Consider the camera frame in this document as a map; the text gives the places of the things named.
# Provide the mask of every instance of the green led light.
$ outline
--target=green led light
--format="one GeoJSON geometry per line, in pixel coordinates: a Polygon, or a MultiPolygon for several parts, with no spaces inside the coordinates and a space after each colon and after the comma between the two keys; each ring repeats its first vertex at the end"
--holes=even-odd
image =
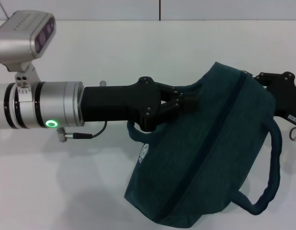
{"type": "Polygon", "coordinates": [[[49,120],[49,121],[46,121],[46,126],[54,128],[58,126],[58,123],[54,120],[49,120]]]}

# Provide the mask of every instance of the white background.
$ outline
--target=white background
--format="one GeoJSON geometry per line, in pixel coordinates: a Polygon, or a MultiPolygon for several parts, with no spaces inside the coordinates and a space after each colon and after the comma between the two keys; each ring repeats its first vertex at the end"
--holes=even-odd
{"type": "MultiPolygon", "coordinates": [[[[254,75],[296,75],[296,22],[59,21],[34,65],[43,81],[96,86],[106,80],[113,86],[151,76],[184,85],[215,61],[254,75]]],[[[0,64],[0,83],[12,81],[0,64]]],[[[252,216],[231,204],[202,217],[193,229],[296,230],[296,143],[288,138],[293,125],[276,121],[283,135],[281,183],[266,211],[252,216]]],[[[102,125],[67,130],[95,133],[102,125]]],[[[148,220],[123,198],[141,147],[129,138],[125,122],[110,122],[96,139],[64,144],[51,129],[0,130],[0,230],[172,229],[148,220]]],[[[253,203],[267,186],[270,150],[268,136],[241,188],[253,203]]]]}
{"type": "MultiPolygon", "coordinates": [[[[1,0],[16,10],[51,12],[59,20],[158,20],[159,0],[1,0]]],[[[162,20],[296,20],[296,0],[161,0],[162,20]]],[[[0,9],[0,20],[5,19],[0,9]]]]}

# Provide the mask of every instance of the bag logo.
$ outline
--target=bag logo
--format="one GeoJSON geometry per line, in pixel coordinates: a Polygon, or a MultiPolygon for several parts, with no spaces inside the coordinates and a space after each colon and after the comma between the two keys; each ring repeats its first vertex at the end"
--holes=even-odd
{"type": "Polygon", "coordinates": [[[138,158],[138,161],[141,163],[144,159],[144,157],[146,156],[147,152],[148,152],[148,149],[149,149],[149,144],[145,144],[143,147],[142,147],[142,150],[140,151],[140,154],[139,154],[139,158],[138,158]]]}

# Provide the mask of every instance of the bag zipper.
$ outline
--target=bag zipper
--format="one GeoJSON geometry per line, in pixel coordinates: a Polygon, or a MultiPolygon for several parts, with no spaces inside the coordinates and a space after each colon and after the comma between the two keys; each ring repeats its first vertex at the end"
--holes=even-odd
{"type": "Polygon", "coordinates": [[[182,197],[183,193],[187,189],[188,185],[191,183],[193,178],[195,177],[196,173],[200,169],[202,163],[208,156],[210,149],[212,148],[213,144],[215,143],[220,130],[222,129],[225,120],[227,116],[229,115],[229,112],[233,108],[237,97],[246,81],[246,74],[242,73],[240,74],[239,80],[237,81],[236,85],[234,86],[233,90],[231,91],[231,94],[225,103],[223,105],[220,113],[217,116],[217,119],[213,123],[209,133],[207,134],[202,146],[200,147],[198,153],[200,152],[201,154],[197,154],[195,159],[193,160],[191,166],[185,173],[184,177],[181,179],[179,182],[179,185],[165,204],[164,208],[155,216],[153,219],[154,222],[160,222],[163,220],[165,217],[167,217],[172,210],[175,208],[175,206],[178,204],[179,199],[182,197]]]}

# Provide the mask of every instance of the bag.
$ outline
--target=bag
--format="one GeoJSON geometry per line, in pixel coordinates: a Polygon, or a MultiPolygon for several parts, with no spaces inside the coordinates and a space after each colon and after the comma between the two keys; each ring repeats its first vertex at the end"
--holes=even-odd
{"type": "Polygon", "coordinates": [[[197,83],[198,111],[181,114],[144,134],[128,122],[143,146],[125,198],[150,220],[189,228],[202,215],[233,202],[253,215],[273,200],[280,183],[282,137],[273,120],[275,99],[249,73],[216,63],[197,83]],[[256,204],[239,191],[270,132],[267,188],[256,204]]]}

